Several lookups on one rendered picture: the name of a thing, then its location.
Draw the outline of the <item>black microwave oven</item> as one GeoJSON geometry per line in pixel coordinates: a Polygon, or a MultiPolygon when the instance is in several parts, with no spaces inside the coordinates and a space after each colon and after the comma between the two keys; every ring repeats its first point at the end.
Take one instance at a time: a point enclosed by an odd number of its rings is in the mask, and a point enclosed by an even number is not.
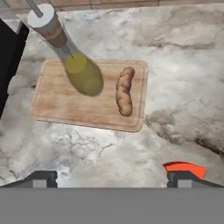
{"type": "Polygon", "coordinates": [[[29,29],[20,23],[17,31],[13,31],[0,18],[0,118],[8,99],[8,87],[16,75],[22,58],[29,29]]]}

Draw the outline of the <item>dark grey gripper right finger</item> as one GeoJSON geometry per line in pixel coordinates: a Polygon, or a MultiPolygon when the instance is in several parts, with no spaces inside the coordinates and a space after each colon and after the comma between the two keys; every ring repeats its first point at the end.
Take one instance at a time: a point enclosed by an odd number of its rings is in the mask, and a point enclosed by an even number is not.
{"type": "Polygon", "coordinates": [[[169,171],[167,178],[168,188],[223,188],[223,185],[200,179],[190,171],[169,171]]]}

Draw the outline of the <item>orange cheese wedge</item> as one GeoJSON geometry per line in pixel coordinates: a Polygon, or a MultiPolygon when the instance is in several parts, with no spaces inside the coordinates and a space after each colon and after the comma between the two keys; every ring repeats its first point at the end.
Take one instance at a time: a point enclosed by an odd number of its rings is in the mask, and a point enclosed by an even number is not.
{"type": "Polygon", "coordinates": [[[166,172],[191,172],[197,178],[203,179],[206,175],[207,168],[193,163],[174,161],[163,164],[166,172]]]}

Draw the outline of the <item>yellow condiment bottle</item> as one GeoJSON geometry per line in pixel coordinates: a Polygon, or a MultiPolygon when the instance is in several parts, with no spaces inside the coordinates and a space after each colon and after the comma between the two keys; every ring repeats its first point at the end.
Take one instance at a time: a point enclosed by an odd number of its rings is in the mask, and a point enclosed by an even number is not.
{"type": "Polygon", "coordinates": [[[54,7],[49,3],[25,1],[31,8],[28,25],[55,51],[71,85],[83,95],[97,96],[103,90],[102,72],[71,40],[54,7]]]}

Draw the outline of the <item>brown potato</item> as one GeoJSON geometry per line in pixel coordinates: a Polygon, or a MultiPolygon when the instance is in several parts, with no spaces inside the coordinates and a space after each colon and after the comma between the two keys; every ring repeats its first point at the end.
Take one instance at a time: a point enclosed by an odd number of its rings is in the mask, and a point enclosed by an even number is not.
{"type": "Polygon", "coordinates": [[[115,99],[119,112],[122,116],[130,116],[133,106],[130,95],[132,80],[135,75],[135,70],[132,67],[126,67],[120,73],[116,83],[115,99]]]}

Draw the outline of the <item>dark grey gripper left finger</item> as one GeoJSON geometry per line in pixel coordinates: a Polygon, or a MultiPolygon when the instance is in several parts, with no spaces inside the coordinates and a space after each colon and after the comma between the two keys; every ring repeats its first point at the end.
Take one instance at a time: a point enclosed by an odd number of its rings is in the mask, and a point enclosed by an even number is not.
{"type": "Polygon", "coordinates": [[[56,171],[34,171],[24,179],[2,185],[2,188],[57,188],[57,177],[56,171]]]}

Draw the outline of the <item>wooden cutting board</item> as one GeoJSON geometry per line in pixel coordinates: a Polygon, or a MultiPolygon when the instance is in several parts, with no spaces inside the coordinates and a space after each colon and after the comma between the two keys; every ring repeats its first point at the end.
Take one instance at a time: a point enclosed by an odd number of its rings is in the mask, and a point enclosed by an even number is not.
{"type": "Polygon", "coordinates": [[[104,87],[97,96],[79,93],[70,83],[64,67],[57,59],[46,60],[40,70],[31,102],[31,118],[107,130],[137,132],[143,127],[148,64],[141,60],[99,60],[104,87]],[[119,113],[116,83],[121,71],[135,69],[130,95],[133,112],[119,113]]]}

